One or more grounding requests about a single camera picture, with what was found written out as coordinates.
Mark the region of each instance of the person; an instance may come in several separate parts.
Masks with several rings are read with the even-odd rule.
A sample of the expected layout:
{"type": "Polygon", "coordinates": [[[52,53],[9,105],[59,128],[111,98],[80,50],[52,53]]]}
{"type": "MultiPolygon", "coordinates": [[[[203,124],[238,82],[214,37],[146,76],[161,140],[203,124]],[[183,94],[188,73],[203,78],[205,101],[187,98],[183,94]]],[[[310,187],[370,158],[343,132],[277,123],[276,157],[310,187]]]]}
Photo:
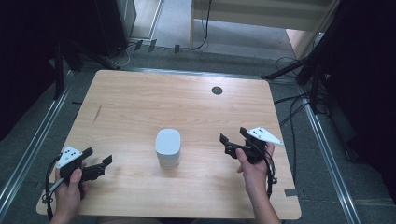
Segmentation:
{"type": "MultiPolygon", "coordinates": [[[[272,156],[275,150],[274,144],[267,143],[266,146],[267,152],[272,156]]],[[[250,164],[245,152],[241,148],[236,150],[236,156],[241,163],[236,172],[243,173],[247,196],[253,206],[256,222],[259,224],[280,223],[276,211],[271,205],[266,193],[268,169],[265,162],[260,161],[256,164],[250,164]]],[[[70,177],[68,186],[62,183],[62,185],[56,189],[56,211],[50,224],[72,223],[77,216],[80,205],[78,183],[81,179],[81,175],[82,172],[80,169],[75,170],[70,177]]],[[[55,178],[60,178],[59,170],[56,171],[55,178]]],[[[86,192],[88,188],[86,185],[83,186],[83,191],[86,192]]]]}

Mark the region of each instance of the gray floor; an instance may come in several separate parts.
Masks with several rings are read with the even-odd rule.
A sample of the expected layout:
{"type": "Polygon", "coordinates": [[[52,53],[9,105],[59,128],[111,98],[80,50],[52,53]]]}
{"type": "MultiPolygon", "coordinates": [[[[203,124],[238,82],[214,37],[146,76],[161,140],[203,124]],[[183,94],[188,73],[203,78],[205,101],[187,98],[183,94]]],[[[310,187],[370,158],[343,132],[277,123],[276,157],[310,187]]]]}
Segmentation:
{"type": "MultiPolygon", "coordinates": [[[[241,55],[235,55],[238,50],[233,50],[233,53],[231,53],[227,51],[229,46],[226,44],[224,44],[224,48],[221,48],[221,44],[219,44],[214,52],[209,52],[208,50],[182,51],[179,54],[175,54],[172,46],[175,44],[186,44],[187,46],[188,39],[181,34],[184,34],[186,30],[177,28],[172,31],[170,28],[163,28],[161,24],[164,21],[163,18],[175,16],[174,13],[171,13],[172,11],[169,11],[170,9],[167,9],[170,7],[166,4],[168,2],[170,2],[169,4],[180,4],[182,6],[182,2],[184,1],[165,1],[159,23],[154,33],[154,38],[158,39],[157,46],[159,47],[152,52],[149,52],[148,46],[143,46],[142,49],[137,51],[130,49],[131,60],[127,65],[122,66],[121,70],[149,68],[195,71],[205,73],[201,75],[212,76],[260,78],[260,75],[268,75],[276,71],[275,62],[277,57],[292,56],[290,43],[287,43],[286,32],[282,30],[273,30],[273,35],[271,35],[271,32],[268,32],[267,35],[269,37],[264,38],[261,43],[262,46],[256,49],[260,53],[260,57],[256,56],[256,53],[253,51],[250,51],[248,55],[243,54],[243,50],[240,51],[241,55]],[[282,39],[282,44],[273,43],[272,40],[274,39],[282,39]]],[[[244,33],[243,26],[238,29],[240,33],[244,33]]],[[[244,38],[232,39],[228,34],[223,33],[223,36],[220,37],[221,33],[218,33],[219,38],[209,38],[209,47],[207,49],[216,46],[216,41],[219,42],[219,40],[224,40],[221,43],[233,42],[234,46],[238,46],[237,40],[244,40],[244,38]]],[[[241,49],[244,49],[246,42],[242,41],[239,45],[241,49]]],[[[124,63],[127,60],[125,54],[112,59],[112,61],[117,63],[124,63]]],[[[47,222],[45,216],[40,216],[35,212],[35,205],[43,188],[47,166],[50,160],[58,155],[62,149],[65,138],[73,125],[74,117],[78,113],[79,105],[73,104],[73,102],[83,101],[94,74],[99,69],[101,69],[100,65],[91,60],[84,59],[82,71],[74,73],[70,81],[70,92],[46,135],[44,142],[40,146],[32,166],[21,182],[21,186],[8,208],[3,221],[0,220],[0,222],[47,222]]],[[[276,81],[272,81],[270,82],[270,86],[274,100],[300,94],[300,87],[290,77],[282,77],[276,81]]],[[[0,142],[0,151],[3,158],[3,162],[0,163],[0,185],[2,187],[11,177],[21,156],[34,137],[41,120],[45,117],[47,110],[53,103],[53,93],[54,87],[52,86],[24,115],[11,134],[0,142]]],[[[289,115],[290,104],[291,102],[285,102],[276,105],[276,113],[279,120],[289,115]]],[[[325,115],[318,115],[318,119],[322,124],[322,129],[326,134],[336,164],[356,205],[361,223],[396,223],[396,206],[382,184],[380,175],[372,167],[364,163],[355,164],[347,161],[344,155],[343,143],[340,141],[332,125],[331,118],[325,115]]],[[[293,151],[290,124],[286,123],[282,126],[281,130],[290,160],[290,167],[293,167],[293,158],[296,156],[296,188],[303,215],[299,220],[287,221],[287,223],[347,223],[345,212],[340,204],[315,133],[304,110],[293,117],[293,123],[294,134],[296,136],[296,153],[293,151]]],[[[95,221],[96,217],[79,217],[76,222],[95,223],[95,221]]],[[[183,222],[182,220],[172,220],[170,223],[183,222]]],[[[221,223],[221,221],[214,220],[213,223],[221,223]]]]}

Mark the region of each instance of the floor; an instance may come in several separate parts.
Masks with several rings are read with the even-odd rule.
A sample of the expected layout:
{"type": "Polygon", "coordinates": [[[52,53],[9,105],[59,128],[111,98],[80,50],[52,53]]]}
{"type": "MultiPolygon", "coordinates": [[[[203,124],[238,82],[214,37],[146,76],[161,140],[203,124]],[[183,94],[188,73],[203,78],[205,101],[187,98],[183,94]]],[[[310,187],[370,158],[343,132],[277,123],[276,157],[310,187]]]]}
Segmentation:
{"type": "MultiPolygon", "coordinates": [[[[277,59],[294,58],[285,30],[214,21],[209,21],[208,39],[201,49],[184,50],[175,54],[175,45],[182,48],[189,45],[190,3],[183,0],[163,1],[151,37],[157,39],[154,51],[149,51],[147,45],[150,40],[145,39],[145,45],[140,50],[129,49],[129,59],[128,55],[121,54],[111,61],[125,63],[128,60],[127,65],[121,67],[122,70],[165,69],[195,71],[197,74],[206,75],[216,73],[216,76],[227,74],[229,77],[260,78],[260,75],[275,72],[276,66],[286,66],[290,62],[290,59],[285,59],[276,63],[277,59]]],[[[204,30],[201,21],[195,23],[194,46],[199,46],[202,44],[204,30]]],[[[0,222],[46,222],[44,216],[39,216],[35,212],[35,205],[43,187],[40,180],[49,159],[56,156],[59,148],[63,147],[73,125],[73,118],[79,110],[78,103],[83,101],[94,73],[101,69],[89,59],[83,60],[83,70],[72,74],[68,80],[70,89],[64,99],[64,105],[55,108],[58,111],[50,121],[51,129],[43,135],[43,141],[34,142],[34,147],[38,148],[37,153],[32,154],[35,159],[31,160],[31,164],[26,163],[31,168],[22,177],[22,182],[14,186],[19,191],[12,195],[13,202],[2,204],[1,212],[6,213],[0,213],[0,222]]],[[[270,83],[274,100],[302,92],[301,87],[297,86],[291,77],[294,74],[289,76],[270,83]]],[[[54,104],[52,93],[53,87],[26,113],[12,134],[0,142],[0,151],[6,158],[0,165],[0,186],[5,186],[12,178],[20,162],[19,158],[32,147],[31,139],[35,137],[41,121],[46,119],[47,110],[54,104]]],[[[290,103],[276,105],[279,119],[289,115],[290,103]]],[[[303,216],[299,220],[287,223],[396,223],[396,206],[382,184],[380,175],[367,164],[356,164],[346,160],[344,145],[332,125],[331,117],[312,116],[308,109],[296,114],[293,121],[294,133],[290,124],[286,123],[282,126],[282,134],[290,158],[290,167],[293,169],[294,164],[296,165],[296,188],[303,216]],[[324,135],[314,130],[312,124],[319,124],[324,135]],[[345,207],[350,204],[343,203],[343,200],[352,202],[352,206],[345,207]]],[[[76,223],[95,221],[95,217],[80,217],[76,223]]]]}

